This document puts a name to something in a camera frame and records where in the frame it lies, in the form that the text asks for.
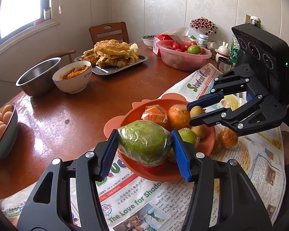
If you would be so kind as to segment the small brown fruit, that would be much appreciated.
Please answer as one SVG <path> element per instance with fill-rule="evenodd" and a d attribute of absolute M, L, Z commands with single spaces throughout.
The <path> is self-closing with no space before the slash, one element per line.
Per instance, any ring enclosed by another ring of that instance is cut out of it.
<path fill-rule="evenodd" d="M 204 125 L 191 127 L 191 131 L 193 131 L 196 136 L 200 138 L 204 138 L 206 136 L 206 128 Z"/>
<path fill-rule="evenodd" d="M 211 155 L 217 155 L 223 150 L 223 145 L 221 141 L 215 140 L 214 147 L 212 149 Z"/>

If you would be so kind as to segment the round yellow-brown fruit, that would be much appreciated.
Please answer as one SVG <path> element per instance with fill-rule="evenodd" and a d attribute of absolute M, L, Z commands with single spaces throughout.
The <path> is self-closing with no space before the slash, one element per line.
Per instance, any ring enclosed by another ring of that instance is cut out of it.
<path fill-rule="evenodd" d="M 191 118 L 196 117 L 201 114 L 205 114 L 205 110 L 200 106 L 195 106 L 190 111 Z"/>

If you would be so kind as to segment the orange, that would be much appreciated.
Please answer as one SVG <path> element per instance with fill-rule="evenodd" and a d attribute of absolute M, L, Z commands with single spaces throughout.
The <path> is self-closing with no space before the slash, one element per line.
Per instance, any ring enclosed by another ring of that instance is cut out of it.
<path fill-rule="evenodd" d="M 222 146 L 225 149 L 231 149 L 232 147 L 237 145 L 238 136 L 234 131 L 225 127 L 220 131 L 218 135 L 218 140 L 221 142 Z"/>
<path fill-rule="evenodd" d="M 152 121 L 164 128 L 167 127 L 167 112 L 160 105 L 149 105 L 145 107 L 145 111 L 141 116 L 142 120 Z"/>
<path fill-rule="evenodd" d="M 186 105 L 175 104 L 171 106 L 167 112 L 167 119 L 171 129 L 180 130 L 189 127 L 189 120 L 191 119 L 190 112 Z"/>

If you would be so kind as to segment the small green fruit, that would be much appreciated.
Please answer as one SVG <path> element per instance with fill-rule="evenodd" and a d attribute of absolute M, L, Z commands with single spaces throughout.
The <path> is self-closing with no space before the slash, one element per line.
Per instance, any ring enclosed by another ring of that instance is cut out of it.
<path fill-rule="evenodd" d="M 192 130 L 190 130 L 189 128 L 182 128 L 178 132 L 183 141 L 189 142 L 195 148 L 197 148 L 198 143 L 200 141 L 200 137 L 198 137 Z"/>

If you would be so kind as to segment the orange front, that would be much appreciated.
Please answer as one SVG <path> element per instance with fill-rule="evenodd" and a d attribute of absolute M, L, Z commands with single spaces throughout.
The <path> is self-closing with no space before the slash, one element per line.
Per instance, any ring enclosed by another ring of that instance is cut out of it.
<path fill-rule="evenodd" d="M 189 120 L 191 119 L 190 112 L 186 105 L 175 104 L 171 106 L 167 112 L 167 119 L 171 129 L 180 130 L 189 127 Z"/>

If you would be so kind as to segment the large green fruit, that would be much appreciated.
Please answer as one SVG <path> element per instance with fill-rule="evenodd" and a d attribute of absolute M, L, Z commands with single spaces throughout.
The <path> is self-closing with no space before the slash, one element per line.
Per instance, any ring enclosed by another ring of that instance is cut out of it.
<path fill-rule="evenodd" d="M 152 121 L 133 121 L 118 133 L 119 151 L 143 166 L 161 165 L 170 152 L 170 132 Z"/>

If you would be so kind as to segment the red cherry tomato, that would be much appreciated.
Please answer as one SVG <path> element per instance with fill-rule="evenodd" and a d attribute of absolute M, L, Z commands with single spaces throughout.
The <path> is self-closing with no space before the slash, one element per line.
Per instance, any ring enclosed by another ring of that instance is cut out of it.
<path fill-rule="evenodd" d="M 162 171 L 165 166 L 167 165 L 167 161 L 163 161 L 161 164 L 157 165 L 157 166 L 144 166 L 144 169 L 151 174 L 156 174 L 159 173 L 160 171 Z"/>

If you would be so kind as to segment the Student English newspaper sheet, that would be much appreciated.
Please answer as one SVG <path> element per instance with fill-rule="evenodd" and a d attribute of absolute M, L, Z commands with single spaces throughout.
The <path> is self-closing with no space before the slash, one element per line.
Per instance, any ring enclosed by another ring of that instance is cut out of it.
<path fill-rule="evenodd" d="M 221 74 L 222 73 L 216 69 L 213 64 L 205 64 L 202 68 L 170 87 L 159 98 L 162 98 L 163 95 L 168 93 L 177 93 L 182 95 L 187 102 L 195 101 L 200 96 L 210 92 L 213 88 L 214 78 Z M 246 102 L 246 92 L 240 92 L 226 95 L 220 102 L 212 105 L 211 109 L 216 110 L 222 107 L 230 107 L 232 110 L 235 110 Z"/>

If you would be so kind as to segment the small metal cup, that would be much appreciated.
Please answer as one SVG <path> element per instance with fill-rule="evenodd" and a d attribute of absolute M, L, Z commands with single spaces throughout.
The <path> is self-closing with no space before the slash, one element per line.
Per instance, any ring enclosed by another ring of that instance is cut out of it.
<path fill-rule="evenodd" d="M 226 73 L 227 71 L 231 70 L 232 66 L 233 63 L 229 59 L 222 56 L 218 58 L 217 68 L 222 73 Z"/>

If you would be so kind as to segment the white rabbit figurine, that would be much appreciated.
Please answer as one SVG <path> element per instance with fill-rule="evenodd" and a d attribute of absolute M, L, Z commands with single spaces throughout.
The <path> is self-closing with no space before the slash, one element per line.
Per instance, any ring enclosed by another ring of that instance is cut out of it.
<path fill-rule="evenodd" d="M 219 46 L 217 49 L 215 49 L 216 52 L 216 62 L 218 62 L 219 57 L 224 57 L 226 59 L 230 56 L 230 50 L 228 48 L 228 43 L 224 42 L 221 46 Z"/>

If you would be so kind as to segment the green fruit in basin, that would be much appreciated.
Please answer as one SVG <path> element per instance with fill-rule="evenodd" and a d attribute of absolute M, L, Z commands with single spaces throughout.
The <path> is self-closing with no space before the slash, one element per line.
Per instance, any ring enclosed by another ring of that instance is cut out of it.
<path fill-rule="evenodd" d="M 202 49 L 198 45 L 191 45 L 191 46 L 188 47 L 187 53 L 189 53 L 189 54 L 201 54 L 202 53 Z"/>

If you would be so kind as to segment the white medicine bottle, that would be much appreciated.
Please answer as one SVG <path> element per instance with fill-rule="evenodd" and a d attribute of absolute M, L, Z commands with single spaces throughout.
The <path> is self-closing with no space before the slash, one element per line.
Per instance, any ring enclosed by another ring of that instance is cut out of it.
<path fill-rule="evenodd" d="M 208 36 L 204 33 L 200 33 L 198 36 L 198 44 L 206 48 L 208 42 Z"/>

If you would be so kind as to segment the orange plastic plate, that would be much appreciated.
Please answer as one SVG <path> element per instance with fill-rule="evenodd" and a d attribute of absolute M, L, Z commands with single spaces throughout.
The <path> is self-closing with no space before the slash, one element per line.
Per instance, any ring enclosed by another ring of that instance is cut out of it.
<path fill-rule="evenodd" d="M 111 135 L 113 129 L 117 129 L 121 126 L 129 124 L 133 121 L 136 121 L 141 118 L 142 113 L 145 110 L 146 106 L 158 104 L 162 106 L 165 110 L 168 110 L 172 105 L 175 104 L 185 104 L 188 102 L 186 99 L 177 93 L 168 93 L 162 96 L 160 99 L 143 99 L 141 102 L 133 102 L 133 109 L 130 110 L 126 115 L 116 116 L 110 119 L 104 126 L 104 135 L 108 138 Z M 215 128 L 214 127 L 205 127 L 206 128 L 206 136 L 200 139 L 200 142 L 196 148 L 197 151 L 205 153 L 206 155 L 210 155 L 215 142 Z M 167 165 L 165 168 L 156 174 L 148 173 L 144 166 L 140 163 L 133 161 L 132 159 L 126 157 L 124 154 L 117 152 L 119 158 L 124 163 L 124 165 L 129 168 L 136 175 L 151 180 L 155 182 L 169 182 L 173 180 L 178 180 L 181 177 L 178 166 L 175 162 L 171 162 L 168 159 Z"/>

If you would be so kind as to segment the white plastic bag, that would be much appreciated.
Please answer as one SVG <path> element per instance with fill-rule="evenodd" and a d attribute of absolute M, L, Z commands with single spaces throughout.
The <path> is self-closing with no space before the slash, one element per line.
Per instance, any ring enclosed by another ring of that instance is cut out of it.
<path fill-rule="evenodd" d="M 180 28 L 165 31 L 162 34 L 169 35 L 174 40 L 189 42 L 190 38 L 188 36 L 188 33 L 189 33 L 188 27 L 180 27 Z"/>

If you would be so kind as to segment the left newspaper sheet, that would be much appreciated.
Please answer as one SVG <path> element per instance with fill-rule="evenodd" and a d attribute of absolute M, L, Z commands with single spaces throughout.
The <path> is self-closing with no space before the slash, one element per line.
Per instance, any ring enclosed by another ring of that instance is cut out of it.
<path fill-rule="evenodd" d="M 211 157 L 222 162 L 237 160 L 259 193 L 270 220 L 276 220 L 286 186 L 279 128 L 240 137 L 236 146 Z M 180 230 L 192 191 L 193 184 L 183 179 L 154 182 L 137 176 L 119 157 L 114 158 L 109 176 L 97 183 L 110 230 Z"/>

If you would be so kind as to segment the bowl of eggs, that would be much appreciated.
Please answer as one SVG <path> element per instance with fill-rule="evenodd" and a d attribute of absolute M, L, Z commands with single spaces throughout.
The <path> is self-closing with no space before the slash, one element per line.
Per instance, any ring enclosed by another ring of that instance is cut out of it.
<path fill-rule="evenodd" d="M 12 150 L 18 134 L 18 114 L 13 102 L 0 108 L 0 160 Z"/>

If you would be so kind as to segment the metal tray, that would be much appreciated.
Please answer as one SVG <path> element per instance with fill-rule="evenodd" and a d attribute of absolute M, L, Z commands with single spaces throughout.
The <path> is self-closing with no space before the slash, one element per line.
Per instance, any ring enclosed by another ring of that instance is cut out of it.
<path fill-rule="evenodd" d="M 124 66 L 124 67 L 109 66 L 109 67 L 100 68 L 99 66 L 93 66 L 91 68 L 91 70 L 92 70 L 92 72 L 94 74 L 97 74 L 97 75 L 100 75 L 100 76 L 108 76 L 108 75 L 115 74 L 115 73 L 118 73 L 120 71 L 123 71 L 124 69 L 128 69 L 130 67 L 133 67 L 135 65 L 144 63 L 145 61 L 148 60 L 148 57 L 145 56 L 145 55 L 139 55 L 139 58 L 140 58 L 140 61 L 137 61 L 137 62 L 135 62 L 133 64 L 129 64 L 129 65 Z"/>

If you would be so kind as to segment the pile of fried food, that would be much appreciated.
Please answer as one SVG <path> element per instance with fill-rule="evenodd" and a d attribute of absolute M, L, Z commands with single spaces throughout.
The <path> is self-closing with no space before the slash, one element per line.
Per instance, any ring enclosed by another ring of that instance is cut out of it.
<path fill-rule="evenodd" d="M 87 60 L 92 66 L 125 67 L 140 61 L 139 48 L 136 43 L 129 45 L 126 42 L 119 43 L 118 40 L 103 40 L 83 53 L 80 60 Z"/>

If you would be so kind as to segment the stainless steel bowl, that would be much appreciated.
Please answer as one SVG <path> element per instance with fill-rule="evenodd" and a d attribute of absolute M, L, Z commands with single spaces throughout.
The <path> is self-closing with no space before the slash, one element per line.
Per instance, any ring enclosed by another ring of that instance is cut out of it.
<path fill-rule="evenodd" d="M 59 70 L 60 61 L 60 57 L 54 57 L 35 65 L 22 74 L 15 85 L 31 97 L 48 92 L 55 87 L 52 77 Z"/>

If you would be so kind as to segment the white ceramic bowl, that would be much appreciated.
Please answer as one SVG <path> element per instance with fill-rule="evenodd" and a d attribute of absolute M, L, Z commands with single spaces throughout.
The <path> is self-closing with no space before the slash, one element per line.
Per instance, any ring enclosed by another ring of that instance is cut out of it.
<path fill-rule="evenodd" d="M 75 94 L 87 87 L 91 80 L 92 67 L 87 60 L 71 63 L 53 74 L 53 82 L 62 92 Z"/>

